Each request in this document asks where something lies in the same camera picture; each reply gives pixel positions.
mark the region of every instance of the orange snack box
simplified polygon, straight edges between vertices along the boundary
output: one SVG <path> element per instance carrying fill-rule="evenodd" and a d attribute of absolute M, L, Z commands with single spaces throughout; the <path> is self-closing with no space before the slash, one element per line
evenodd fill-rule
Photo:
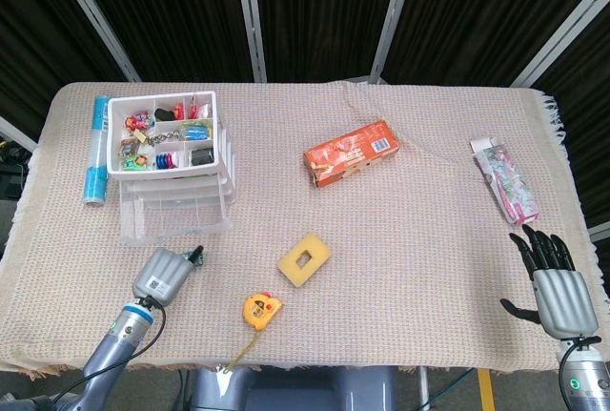
<path fill-rule="evenodd" d="M 400 148 L 383 120 L 313 147 L 303 155 L 316 187 L 358 173 Z"/>

